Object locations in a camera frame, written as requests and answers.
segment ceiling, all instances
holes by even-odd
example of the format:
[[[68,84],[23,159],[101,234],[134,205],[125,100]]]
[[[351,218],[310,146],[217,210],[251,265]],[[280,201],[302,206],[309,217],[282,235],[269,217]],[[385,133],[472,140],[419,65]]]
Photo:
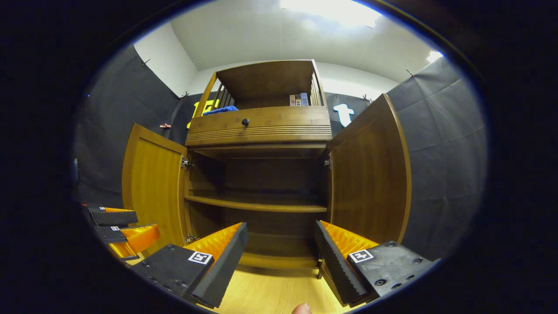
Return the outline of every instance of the ceiling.
[[[315,59],[402,82],[432,48],[381,16],[374,29],[282,9],[280,0],[218,0],[171,21],[198,70],[245,61]]]

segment cabinet hinge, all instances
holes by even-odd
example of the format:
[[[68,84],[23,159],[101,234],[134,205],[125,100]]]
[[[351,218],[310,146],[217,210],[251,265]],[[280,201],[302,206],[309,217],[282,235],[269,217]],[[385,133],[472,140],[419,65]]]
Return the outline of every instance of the cabinet hinge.
[[[184,237],[184,242],[186,244],[190,244],[190,243],[194,242],[196,239],[197,238],[196,238],[195,235],[188,234],[188,237]]]
[[[324,160],[324,167],[328,167],[331,170],[331,153],[329,153],[328,158]]]
[[[186,170],[188,170],[190,167],[193,167],[194,164],[190,161],[189,158],[185,158],[184,155],[182,155],[182,161],[180,162],[180,168],[183,168],[184,166],[186,166]]]

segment orange object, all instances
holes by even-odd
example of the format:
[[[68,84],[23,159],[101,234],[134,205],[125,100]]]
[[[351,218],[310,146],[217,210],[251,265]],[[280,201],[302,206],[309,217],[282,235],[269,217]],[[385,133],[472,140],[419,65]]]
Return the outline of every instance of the orange object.
[[[184,246],[184,248],[192,251],[211,254],[213,255],[215,261],[217,261],[241,224],[242,223],[239,222],[236,225],[232,225],[225,229],[219,230],[213,234],[199,239],[194,243]]]
[[[105,207],[105,211],[108,213],[115,213],[115,212],[133,212],[133,210],[122,210],[120,208],[110,208]]]
[[[128,242],[109,243],[108,246],[116,253],[119,258],[127,258],[129,256],[137,256],[137,253],[130,248]]]
[[[341,252],[345,259],[347,259],[347,256],[350,253],[379,245],[378,243],[352,233],[349,230],[345,230],[322,220],[320,220],[320,222],[324,225],[324,228],[329,233],[329,236],[335,242],[337,249]]]
[[[136,253],[149,248],[161,237],[156,223],[141,227],[122,228],[120,231],[128,240],[130,248]]]

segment open cabinet door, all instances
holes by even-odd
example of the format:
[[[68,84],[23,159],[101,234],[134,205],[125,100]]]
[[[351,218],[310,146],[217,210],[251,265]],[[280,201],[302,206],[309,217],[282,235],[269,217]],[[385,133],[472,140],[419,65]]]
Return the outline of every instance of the open cabinet door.
[[[329,222],[377,243],[400,243],[411,206],[411,166],[388,96],[372,102],[326,151]]]
[[[136,211],[138,224],[159,227],[161,237],[145,256],[167,244],[185,245],[183,156],[186,147],[134,124],[124,156],[122,198],[125,208]]]

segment blue towel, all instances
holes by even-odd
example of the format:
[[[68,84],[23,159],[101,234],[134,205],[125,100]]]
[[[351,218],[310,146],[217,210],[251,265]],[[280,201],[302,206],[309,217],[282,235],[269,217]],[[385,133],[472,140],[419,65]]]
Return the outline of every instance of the blue towel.
[[[211,111],[208,111],[208,112],[204,112],[203,115],[207,116],[207,115],[212,115],[214,113],[227,112],[227,111],[238,111],[238,109],[234,106],[228,106],[228,107],[223,107],[223,108],[211,110]]]

